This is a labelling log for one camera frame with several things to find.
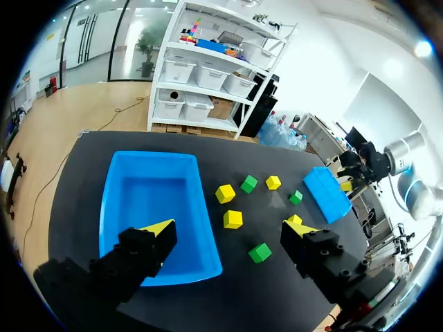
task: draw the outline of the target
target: black table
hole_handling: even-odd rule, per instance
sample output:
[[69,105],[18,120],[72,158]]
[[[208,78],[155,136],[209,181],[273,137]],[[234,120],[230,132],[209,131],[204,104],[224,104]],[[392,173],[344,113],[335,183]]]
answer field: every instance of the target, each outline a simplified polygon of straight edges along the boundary
[[[72,258],[87,269],[98,257],[98,225],[103,188],[113,153],[118,150],[168,151],[194,154],[199,163],[206,205],[223,273],[179,286],[141,287],[118,309],[140,321],[171,331],[311,331],[333,304],[310,279],[302,279],[280,245],[283,219],[298,214],[315,228],[326,221],[302,182],[319,157],[305,152],[246,142],[170,133],[91,132],[84,134],[69,156],[55,192],[49,225],[49,257]],[[259,184],[251,194],[239,186],[253,175]],[[278,175],[282,186],[269,191],[264,181]],[[237,193],[220,205],[216,189],[230,183]],[[288,197],[303,193],[295,206]],[[238,230],[223,228],[227,210],[243,212]],[[362,258],[365,236],[352,213],[330,226],[341,243]],[[266,242],[272,255],[254,264],[248,251]]]

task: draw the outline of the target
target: blue plastic bin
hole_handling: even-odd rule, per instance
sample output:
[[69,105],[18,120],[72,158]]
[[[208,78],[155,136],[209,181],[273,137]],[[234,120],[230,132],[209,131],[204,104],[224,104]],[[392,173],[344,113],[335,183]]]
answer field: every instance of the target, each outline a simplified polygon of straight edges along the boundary
[[118,233],[128,227],[168,219],[175,219],[177,244],[157,276],[141,286],[186,284],[221,274],[195,156],[117,151],[102,198],[100,256],[113,249]]
[[327,167],[314,167],[303,179],[316,200],[327,223],[334,223],[344,217],[352,207],[346,193]]
[[214,50],[215,52],[224,53],[226,46],[222,44],[215,43],[206,39],[199,39],[197,42],[198,47],[207,48],[208,50]]

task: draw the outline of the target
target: wooden floor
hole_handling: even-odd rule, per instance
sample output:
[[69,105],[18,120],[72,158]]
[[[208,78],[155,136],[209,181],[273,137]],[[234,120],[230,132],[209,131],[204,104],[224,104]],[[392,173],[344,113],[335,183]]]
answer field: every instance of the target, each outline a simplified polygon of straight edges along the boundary
[[[15,219],[8,220],[8,228],[19,246],[23,267],[31,280],[34,269],[48,260],[49,217],[61,170],[38,198],[30,227],[39,191],[54,176],[83,129],[98,130],[112,119],[114,109],[137,103],[136,98],[147,97],[150,90],[151,84],[147,82],[87,84],[57,91],[49,98],[43,97],[34,102],[8,150],[13,163],[16,163],[15,155],[19,152],[28,166],[17,184],[13,207]],[[146,131],[148,104],[149,98],[146,98],[135,107],[119,113],[105,130]],[[201,134],[233,138],[232,133],[212,129],[202,129]],[[255,142],[244,137],[239,140]]]

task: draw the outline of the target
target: white storage bin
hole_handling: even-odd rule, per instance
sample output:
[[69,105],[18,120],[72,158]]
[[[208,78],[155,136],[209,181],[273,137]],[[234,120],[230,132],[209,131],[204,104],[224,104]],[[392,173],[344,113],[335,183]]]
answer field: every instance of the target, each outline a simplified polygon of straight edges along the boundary
[[268,69],[269,62],[276,58],[274,54],[251,43],[242,43],[243,55],[246,61],[261,69]]
[[248,97],[248,94],[251,92],[254,85],[257,85],[257,82],[248,79],[244,75],[240,76],[240,74],[236,71],[230,74],[223,83],[223,87],[231,95],[238,95],[239,97],[243,98]]
[[[178,98],[172,99],[171,93],[179,94]],[[160,119],[178,119],[181,107],[185,104],[185,93],[181,91],[159,89],[154,117]]]
[[213,102],[207,95],[199,95],[197,93],[186,93],[186,105],[183,108],[185,120],[203,122],[214,108]]
[[196,62],[179,55],[167,57],[165,59],[165,81],[188,83],[191,72],[196,65]]
[[230,71],[224,71],[211,62],[199,62],[197,67],[197,84],[206,89],[220,90]]

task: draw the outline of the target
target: green cube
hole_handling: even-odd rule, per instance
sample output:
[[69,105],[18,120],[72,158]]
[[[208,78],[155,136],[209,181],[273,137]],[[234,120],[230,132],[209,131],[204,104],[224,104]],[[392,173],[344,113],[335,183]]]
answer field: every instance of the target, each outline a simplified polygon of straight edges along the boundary
[[257,183],[258,180],[256,178],[254,178],[251,175],[248,175],[244,180],[244,182],[242,183],[242,185],[240,186],[240,188],[242,188],[245,192],[250,194],[254,190]]
[[296,191],[295,191],[295,192],[289,197],[289,200],[290,200],[293,204],[297,205],[297,204],[299,204],[299,202],[302,201],[302,198],[303,198],[303,194],[302,194],[301,192],[299,192],[298,190],[296,190]]
[[271,254],[271,249],[269,249],[268,245],[265,243],[259,244],[249,252],[249,256],[251,256],[254,263],[263,262],[266,258],[271,256]]

